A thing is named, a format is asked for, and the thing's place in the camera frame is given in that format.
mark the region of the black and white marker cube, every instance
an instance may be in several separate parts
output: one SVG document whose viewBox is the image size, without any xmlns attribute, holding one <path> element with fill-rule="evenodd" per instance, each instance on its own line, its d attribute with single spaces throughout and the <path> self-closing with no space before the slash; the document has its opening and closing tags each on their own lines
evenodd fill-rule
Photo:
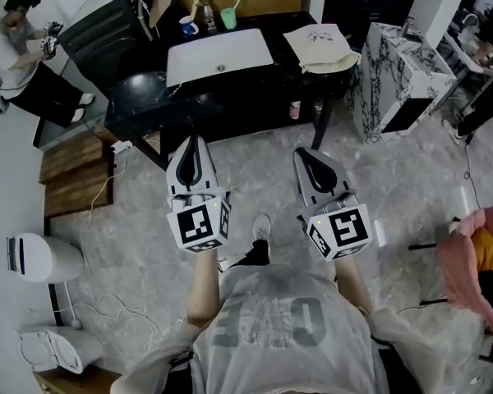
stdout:
<svg viewBox="0 0 493 394">
<path fill-rule="evenodd" d="M 201 253 L 228 241 L 230 206 L 222 197 L 214 197 L 197 206 L 186 206 L 167 215 L 177 246 Z"/>
<path fill-rule="evenodd" d="M 359 204 L 313 216 L 306 233 L 326 260 L 355 254 L 372 241 L 367 206 Z"/>
</svg>

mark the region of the pink jacket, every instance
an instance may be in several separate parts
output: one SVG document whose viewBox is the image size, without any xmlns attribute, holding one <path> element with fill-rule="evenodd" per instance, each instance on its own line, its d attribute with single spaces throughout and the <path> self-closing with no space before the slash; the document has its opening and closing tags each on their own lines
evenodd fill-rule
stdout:
<svg viewBox="0 0 493 394">
<path fill-rule="evenodd" d="M 460 222 L 449 239 L 438 244 L 436 253 L 444 270 L 450 304 L 480 314 L 493 332 L 493 309 L 478 284 L 477 257 L 471 241 L 485 227 L 493 235 L 493 207 L 481 208 Z"/>
</svg>

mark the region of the black pants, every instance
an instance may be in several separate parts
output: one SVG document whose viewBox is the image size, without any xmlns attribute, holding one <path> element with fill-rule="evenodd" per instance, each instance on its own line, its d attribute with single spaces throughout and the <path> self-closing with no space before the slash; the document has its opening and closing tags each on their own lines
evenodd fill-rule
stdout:
<svg viewBox="0 0 493 394">
<path fill-rule="evenodd" d="M 458 124 L 458 135 L 469 135 L 493 118 L 493 83 L 478 97 L 475 111 Z"/>
<path fill-rule="evenodd" d="M 30 83 L 9 102 L 37 117 L 67 127 L 81 98 L 82 92 L 41 62 Z"/>
<path fill-rule="evenodd" d="M 265 266 L 270 264 L 269 243 L 265 240 L 257 240 L 252 244 L 252 249 L 245 258 L 237 261 L 233 266 Z"/>
</svg>

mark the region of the blue and white mug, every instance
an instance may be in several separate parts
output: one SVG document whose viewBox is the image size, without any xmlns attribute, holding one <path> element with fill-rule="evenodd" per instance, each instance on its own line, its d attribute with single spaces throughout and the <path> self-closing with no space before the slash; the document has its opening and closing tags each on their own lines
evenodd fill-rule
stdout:
<svg viewBox="0 0 493 394">
<path fill-rule="evenodd" d="M 184 35 L 195 35 L 199 33 L 199 27 L 191 19 L 191 16 L 184 16 L 179 21 Z"/>
</svg>

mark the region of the black table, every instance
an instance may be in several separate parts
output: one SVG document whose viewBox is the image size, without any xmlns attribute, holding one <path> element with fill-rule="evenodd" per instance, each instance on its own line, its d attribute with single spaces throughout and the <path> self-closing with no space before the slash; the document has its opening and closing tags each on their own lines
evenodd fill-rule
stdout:
<svg viewBox="0 0 493 394">
<path fill-rule="evenodd" d="M 126 68 L 131 67 L 131 74 L 124 75 L 127 77 L 112 90 L 106 128 L 120 140 L 130 140 L 164 170 L 168 154 L 194 133 L 209 143 L 312 122 L 316 129 L 312 148 L 318 149 L 334 101 L 342 98 L 348 87 L 350 72 L 302 74 L 283 33 L 312 23 L 306 12 L 238 19 L 235 30 L 261 30 L 274 64 L 193 80 L 180 87 L 166 87 L 167 48 L 142 49 L 129 55 Z M 168 46 L 188 40 L 178 39 Z M 320 99 L 323 108 L 318 115 L 315 105 Z M 292 101 L 302 101 L 298 120 L 288 115 Z M 156 131 L 161 132 L 160 154 L 142 137 Z"/>
</svg>

